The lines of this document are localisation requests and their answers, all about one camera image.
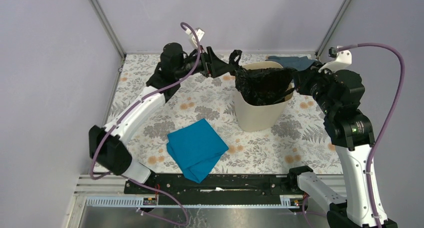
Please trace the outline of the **black trash bag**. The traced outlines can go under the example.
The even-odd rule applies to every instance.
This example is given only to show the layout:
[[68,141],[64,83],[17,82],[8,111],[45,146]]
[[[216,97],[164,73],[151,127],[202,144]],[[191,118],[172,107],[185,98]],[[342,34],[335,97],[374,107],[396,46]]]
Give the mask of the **black trash bag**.
[[241,50],[234,50],[229,56],[229,64],[235,66],[230,74],[235,76],[235,88],[245,102],[253,106],[268,106],[289,100],[288,95],[295,90],[289,87],[297,71],[295,68],[266,66],[247,69],[239,65],[241,54]]

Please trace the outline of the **beige plastic trash bin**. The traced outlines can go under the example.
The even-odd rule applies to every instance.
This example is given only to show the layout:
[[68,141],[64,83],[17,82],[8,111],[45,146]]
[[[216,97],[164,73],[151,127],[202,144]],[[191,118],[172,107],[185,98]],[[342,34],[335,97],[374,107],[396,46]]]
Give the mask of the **beige plastic trash bin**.
[[[279,63],[273,61],[260,61],[246,64],[242,67],[249,70],[265,67],[283,68]],[[236,89],[234,92],[234,109],[239,127],[246,132],[255,132],[271,128],[284,112],[293,94],[294,91],[287,96],[289,100],[282,103],[255,106],[244,101],[241,93]]]

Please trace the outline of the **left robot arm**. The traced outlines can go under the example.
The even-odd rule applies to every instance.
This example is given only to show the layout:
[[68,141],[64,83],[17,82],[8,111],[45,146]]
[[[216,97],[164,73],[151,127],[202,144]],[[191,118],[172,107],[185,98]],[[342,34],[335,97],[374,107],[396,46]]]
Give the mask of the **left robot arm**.
[[127,149],[127,144],[139,127],[159,108],[164,106],[180,88],[180,83],[191,75],[201,74],[217,78],[226,73],[234,74],[239,68],[241,50],[234,50],[229,61],[218,58],[210,46],[198,46],[186,53],[179,43],[164,46],[156,68],[146,82],[141,94],[115,119],[100,127],[94,125],[88,132],[91,166],[89,175],[93,180],[103,176],[94,175],[96,164],[107,169],[106,174],[123,176],[144,194],[152,192],[154,171],[138,162]]

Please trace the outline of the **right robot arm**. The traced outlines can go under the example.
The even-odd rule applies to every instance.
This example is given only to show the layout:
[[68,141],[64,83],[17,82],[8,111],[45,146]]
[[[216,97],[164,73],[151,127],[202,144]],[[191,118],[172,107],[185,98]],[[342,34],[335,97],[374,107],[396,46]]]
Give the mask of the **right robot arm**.
[[339,195],[311,168],[292,168],[287,189],[308,194],[325,211],[331,228],[395,228],[381,203],[373,159],[374,129],[359,105],[365,92],[358,73],[332,71],[322,65],[293,73],[294,89],[311,96],[324,114],[324,128],[335,146],[346,194]]

